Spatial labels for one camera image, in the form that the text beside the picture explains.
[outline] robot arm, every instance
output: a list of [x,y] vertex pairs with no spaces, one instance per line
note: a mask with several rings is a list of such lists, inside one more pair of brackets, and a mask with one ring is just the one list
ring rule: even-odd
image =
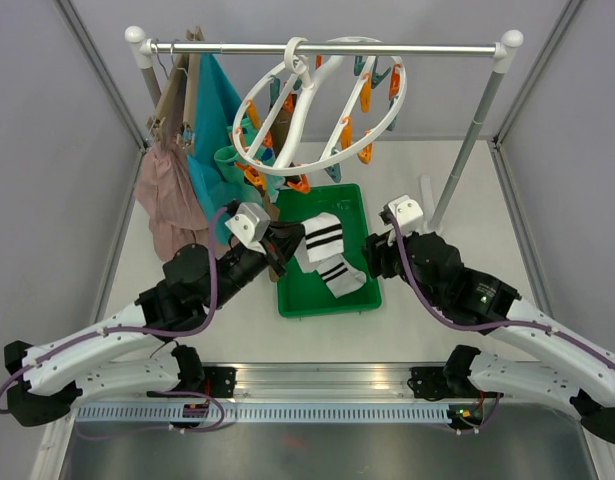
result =
[[394,229],[366,240],[363,253],[373,277],[400,276],[446,326],[490,335],[549,366],[458,346],[444,369],[452,390],[497,391],[544,403],[581,417],[586,428],[615,443],[614,353],[549,318],[501,280],[465,267],[458,249],[435,233],[416,233],[422,212],[409,197],[387,204],[381,216]]
[[212,300],[220,308],[268,266],[285,273],[304,227],[271,222],[256,204],[234,203],[227,212],[227,225],[241,243],[216,262],[213,285],[207,249],[187,245],[163,265],[164,280],[103,322],[46,345],[7,345],[7,370],[15,375],[24,369],[7,390],[9,413],[23,426],[35,426],[102,397],[198,391],[204,372],[193,348],[181,345],[149,360],[112,360],[200,333],[211,320],[205,308]]

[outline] blue garment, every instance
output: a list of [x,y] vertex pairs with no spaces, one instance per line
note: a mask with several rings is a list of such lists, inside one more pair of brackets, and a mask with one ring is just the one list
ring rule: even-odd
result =
[[[216,151],[231,145],[227,127],[234,123],[240,97],[213,55],[203,54],[199,69],[194,152],[187,156],[187,166],[196,198],[209,220],[234,199],[251,201],[253,187],[240,188],[226,182],[214,163]],[[216,229],[216,238],[223,245],[228,244],[230,236],[224,224],[228,218],[223,215]]]

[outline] teal clothespin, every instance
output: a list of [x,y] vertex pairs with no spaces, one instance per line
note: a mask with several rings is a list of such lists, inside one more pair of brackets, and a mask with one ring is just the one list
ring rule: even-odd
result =
[[269,84],[269,108],[273,107],[280,97],[280,78],[275,75],[272,75],[272,81]]
[[376,73],[377,67],[378,67],[378,58],[376,58],[376,61],[374,62],[374,68],[371,71],[371,88],[372,89],[380,85],[380,83],[385,79],[385,77],[389,75],[389,72],[391,72],[391,67],[389,67],[387,70],[385,70],[385,73],[383,73],[382,75],[379,75]]
[[[396,100],[398,100],[398,95],[396,95],[394,98],[391,99],[391,102],[389,102],[389,109],[391,110],[391,107],[394,106],[394,103],[396,103]],[[396,115],[394,117],[394,119],[391,121],[391,123],[387,126],[387,131],[389,132],[393,132],[394,128],[396,128],[396,119],[398,118],[398,115]]]
[[363,57],[354,57],[354,76],[357,77],[360,75],[360,72],[365,68],[365,61]]
[[[337,148],[331,149],[331,154],[335,155],[339,152]],[[342,174],[340,173],[340,163],[332,165],[331,167],[325,167],[325,173],[329,175],[329,178],[332,179],[334,183],[340,183],[343,179]]]

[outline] white plastic ring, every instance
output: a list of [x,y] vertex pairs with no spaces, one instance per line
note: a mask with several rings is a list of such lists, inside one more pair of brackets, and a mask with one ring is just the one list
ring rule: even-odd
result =
[[287,46],[285,47],[285,68],[290,72],[295,73],[296,75],[300,75],[305,73],[307,70],[307,57],[301,55],[298,57],[299,61],[296,65],[294,65],[294,52],[296,51],[296,47],[300,45],[302,42],[306,42],[307,39],[303,37],[294,37],[287,42]]

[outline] gray wall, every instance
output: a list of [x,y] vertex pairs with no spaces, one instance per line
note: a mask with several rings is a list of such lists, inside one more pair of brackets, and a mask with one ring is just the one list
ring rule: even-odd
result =
[[[136,155],[51,1],[0,2],[0,383],[6,343],[91,321]],[[0,416],[0,479],[42,433]]]
[[[125,45],[123,32],[139,25],[161,40],[183,38],[199,24],[215,42],[279,42],[301,36],[324,41],[364,35],[385,42],[493,43],[511,28],[525,33],[508,78],[501,86],[483,134],[493,135],[545,41],[565,0],[74,0],[129,107],[144,124],[151,114],[140,71]],[[171,67],[169,55],[161,60]],[[241,95],[281,57],[220,57]],[[307,118],[305,135],[328,138],[355,82],[350,58],[323,85]],[[464,135],[491,69],[489,59],[408,58],[407,100],[390,136]],[[156,64],[156,71],[162,69]],[[374,93],[372,111],[355,110],[354,129],[363,132],[385,115],[388,82]],[[268,97],[260,96],[267,109]]]
[[586,2],[504,153],[556,317],[615,351],[615,0]]

